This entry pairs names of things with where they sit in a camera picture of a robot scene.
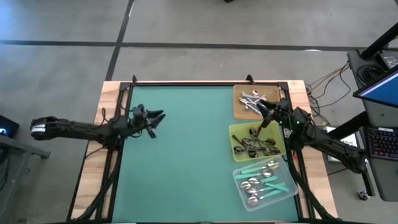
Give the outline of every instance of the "green table mat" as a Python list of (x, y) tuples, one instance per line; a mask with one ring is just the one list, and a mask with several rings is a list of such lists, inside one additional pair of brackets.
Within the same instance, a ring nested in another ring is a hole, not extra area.
[(248, 212), (232, 172), (231, 86), (138, 86), (131, 105), (164, 110), (151, 139), (144, 131), (124, 143), (113, 222), (297, 221), (294, 198)]

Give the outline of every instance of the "desk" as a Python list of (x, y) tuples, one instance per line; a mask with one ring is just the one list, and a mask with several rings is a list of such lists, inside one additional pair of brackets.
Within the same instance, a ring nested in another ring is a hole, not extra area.
[[(236, 81), (213, 81), (212, 83), (226, 83)], [(276, 82), (276, 81), (257, 81), (261, 82)], [(305, 92), (304, 82), (301, 80), (283, 81), (289, 85), (290, 100), (293, 107), (301, 107), (307, 111), (310, 111), (310, 105)], [(138, 82), (138, 83), (167, 83), (167, 82)], [(180, 83), (192, 83), (192, 81), (181, 81)], [(101, 92), (101, 98), (99, 99), (98, 110), (95, 118), (95, 123), (100, 124), (102, 122), (101, 109), (106, 109), (106, 117), (109, 119), (114, 116), (116, 101), (119, 96), (119, 87), (121, 82), (105, 82)], [(150, 110), (157, 110), (160, 108), (149, 108)], [(89, 142), (87, 152), (90, 153), (101, 146), (96, 142)], [(95, 195), (98, 193), (103, 178), (104, 167), (106, 165), (107, 155), (112, 154), (112, 160), (108, 161), (112, 170), (114, 163), (116, 162), (117, 152), (111, 152), (107, 150), (101, 150), (96, 154), (93, 154), (82, 165), (81, 174), (79, 176), (78, 185), (76, 187), (75, 195), (72, 200), (71, 209), (68, 218), (76, 218), (83, 213), (85, 208), (91, 203)], [(315, 196), (319, 199), (320, 203), (331, 213), (337, 217), (336, 208), (331, 194), (328, 177), (326, 174), (325, 165), (323, 163), (322, 154), (319, 151), (306, 147), (303, 150), (303, 158), (305, 161), (305, 168), (307, 171), (307, 179), (311, 190)], [(109, 215), (109, 195), (112, 190), (109, 190), (105, 200), (104, 207), (102, 209), (102, 217)], [(303, 216), (308, 217), (308, 211), (306, 210), (305, 197), (303, 193), (299, 192), (300, 203), (303, 208)]]

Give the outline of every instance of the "wooden table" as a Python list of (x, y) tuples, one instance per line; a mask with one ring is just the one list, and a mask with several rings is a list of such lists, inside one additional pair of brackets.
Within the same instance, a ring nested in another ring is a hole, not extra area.
[[(178, 81), (181, 83), (192, 82), (192, 81)], [(236, 82), (236, 81), (211, 81), (211, 82)], [(310, 104), (308, 102), (307, 93), (305, 91), (304, 81), (302, 80), (287, 80), (287, 81), (276, 81), (276, 80), (261, 80), (256, 81), (256, 83), (261, 82), (287, 82), (289, 85), (290, 99), (292, 101), (293, 107), (300, 107), (308, 112), (311, 112)], [(104, 82), (103, 89), (101, 91), (101, 97), (98, 103), (98, 109), (95, 116), (94, 123), (100, 124), (103, 120), (101, 114), (102, 108), (106, 110), (106, 118), (112, 118), (115, 112), (116, 101), (119, 93), (119, 86), (121, 82)], [(158, 81), (145, 81), (138, 83), (159, 83)], [(101, 145), (97, 142), (89, 142), (87, 154), (100, 148)], [(72, 212), (70, 218), (76, 218), (80, 216), (87, 206), (90, 205), (91, 201), (95, 198), (96, 194), (100, 190), (101, 180), (103, 177), (105, 158), (107, 155), (107, 150), (100, 150), (95, 154), (92, 154), (85, 160), (83, 164), (80, 181), (78, 183), (78, 188), (76, 192), (76, 197), (74, 202), (72, 202)], [(305, 161), (305, 168), (307, 171), (308, 183), (310, 185), (311, 191), (314, 193), (319, 202), (326, 208), (326, 210), (337, 217), (335, 202), (333, 200), (332, 192), (329, 185), (328, 176), (325, 169), (325, 164), (323, 162), (322, 153), (311, 147), (305, 147), (303, 150), (303, 158)], [(105, 203), (103, 207), (103, 216), (106, 217), (108, 213), (109, 206), (109, 195), (110, 190), (105, 197)], [(308, 217), (307, 205), (305, 203), (305, 196), (303, 192), (299, 191), (300, 202), (302, 204), (303, 216)]]

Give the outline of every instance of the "keyboard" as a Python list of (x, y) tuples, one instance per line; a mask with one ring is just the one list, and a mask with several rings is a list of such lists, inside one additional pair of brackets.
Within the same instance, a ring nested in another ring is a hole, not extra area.
[(371, 157), (398, 161), (398, 132), (392, 129), (376, 128), (368, 128), (367, 132)]

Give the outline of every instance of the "concrete floor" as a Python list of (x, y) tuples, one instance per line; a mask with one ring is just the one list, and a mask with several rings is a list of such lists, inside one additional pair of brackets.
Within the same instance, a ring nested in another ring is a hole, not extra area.
[[(0, 40), (115, 42), (128, 0), (0, 1)], [(136, 0), (125, 42), (367, 46), (397, 22), (393, 0)], [(31, 119), (54, 115), (92, 122), (113, 47), (0, 45), (0, 114), (21, 124), (17, 138), (52, 151), (34, 158), (24, 177), (9, 222), (66, 219), (86, 141), (29, 136)], [(301, 79), (306, 83), (347, 61), (346, 52), (290, 50), (122, 48), (113, 80)], [(356, 89), (352, 73), (343, 74)], [(320, 105), (347, 91), (341, 80), (328, 87)], [(321, 114), (338, 125), (363, 110), (348, 95)], [(338, 169), (327, 164), (329, 172)], [(398, 203), (379, 197), (362, 202), (360, 177), (330, 176), (340, 218), (395, 223)]]

